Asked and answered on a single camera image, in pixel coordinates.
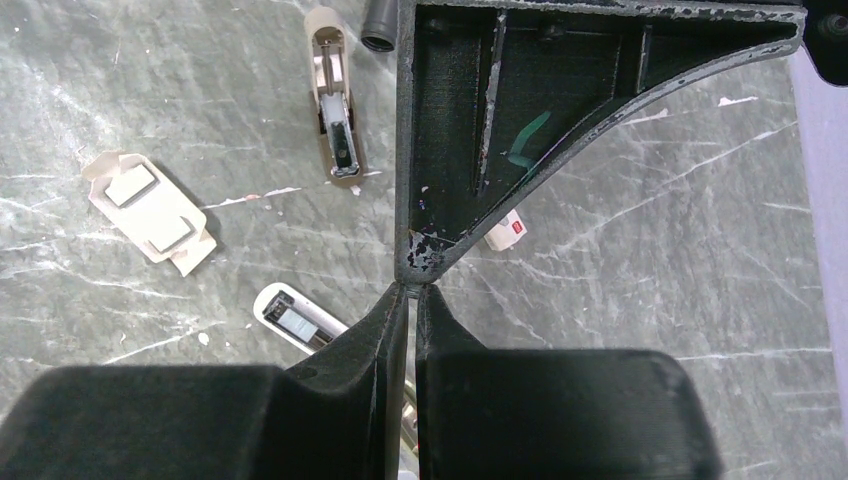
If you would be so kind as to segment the brown stapler base part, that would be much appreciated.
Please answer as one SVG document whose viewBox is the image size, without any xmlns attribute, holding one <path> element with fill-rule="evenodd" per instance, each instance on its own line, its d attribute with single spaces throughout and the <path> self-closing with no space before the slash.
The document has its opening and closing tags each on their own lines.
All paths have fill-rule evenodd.
<svg viewBox="0 0 848 480">
<path fill-rule="evenodd" d="M 317 138 L 328 181 L 340 188 L 359 185 L 367 171 L 356 130 L 349 55 L 338 13 L 319 6 L 305 16 L 311 95 Z"/>
</svg>

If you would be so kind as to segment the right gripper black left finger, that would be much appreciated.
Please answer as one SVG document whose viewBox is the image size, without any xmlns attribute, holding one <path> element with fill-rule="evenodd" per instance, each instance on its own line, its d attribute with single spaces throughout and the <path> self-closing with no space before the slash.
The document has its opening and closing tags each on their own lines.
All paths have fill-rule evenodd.
<svg viewBox="0 0 848 480">
<path fill-rule="evenodd" d="M 275 365 L 67 366 L 1 426 L 5 479 L 393 479 L 408 290 Z"/>
</svg>

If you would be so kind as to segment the white staple box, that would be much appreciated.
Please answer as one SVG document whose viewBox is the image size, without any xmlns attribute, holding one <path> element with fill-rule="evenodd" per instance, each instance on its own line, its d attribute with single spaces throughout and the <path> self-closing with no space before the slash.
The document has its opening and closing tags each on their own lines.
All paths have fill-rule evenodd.
<svg viewBox="0 0 848 480">
<path fill-rule="evenodd" d="M 491 250 L 501 252 L 512 248 L 526 234 L 527 226 L 513 209 L 485 234 L 484 240 Z"/>
</svg>

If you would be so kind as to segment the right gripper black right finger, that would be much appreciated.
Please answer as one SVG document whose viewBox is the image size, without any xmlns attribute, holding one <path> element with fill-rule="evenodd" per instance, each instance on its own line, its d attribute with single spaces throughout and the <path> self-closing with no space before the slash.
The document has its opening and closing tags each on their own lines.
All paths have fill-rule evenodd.
<svg viewBox="0 0 848 480">
<path fill-rule="evenodd" d="M 694 384 L 639 349 L 484 346 L 428 285 L 416 381 L 425 479 L 718 479 Z"/>
</svg>

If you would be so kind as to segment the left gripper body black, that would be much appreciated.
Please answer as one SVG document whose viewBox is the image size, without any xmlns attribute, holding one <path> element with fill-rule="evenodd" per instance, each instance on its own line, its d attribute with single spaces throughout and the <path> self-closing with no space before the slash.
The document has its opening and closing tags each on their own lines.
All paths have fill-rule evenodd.
<svg viewBox="0 0 848 480">
<path fill-rule="evenodd" d="M 803 0 L 807 10 L 804 47 L 818 75 L 847 86 L 847 0 Z"/>
</svg>

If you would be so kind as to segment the white staple box tray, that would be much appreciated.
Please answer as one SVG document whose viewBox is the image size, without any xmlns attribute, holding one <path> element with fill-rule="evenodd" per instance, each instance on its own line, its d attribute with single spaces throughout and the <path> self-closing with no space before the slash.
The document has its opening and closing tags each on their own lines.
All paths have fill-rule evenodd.
<svg viewBox="0 0 848 480">
<path fill-rule="evenodd" d="M 81 175 L 90 202 L 151 262 L 186 277 L 217 247 L 205 213 L 147 157 L 106 151 Z"/>
</svg>

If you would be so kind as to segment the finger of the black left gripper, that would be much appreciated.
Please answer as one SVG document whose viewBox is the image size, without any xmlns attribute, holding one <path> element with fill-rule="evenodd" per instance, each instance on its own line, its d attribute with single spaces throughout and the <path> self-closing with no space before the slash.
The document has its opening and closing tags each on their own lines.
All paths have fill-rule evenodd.
<svg viewBox="0 0 848 480">
<path fill-rule="evenodd" d="M 799 1 L 403 1 L 395 277 L 439 279 L 603 133 L 796 51 Z"/>
</svg>

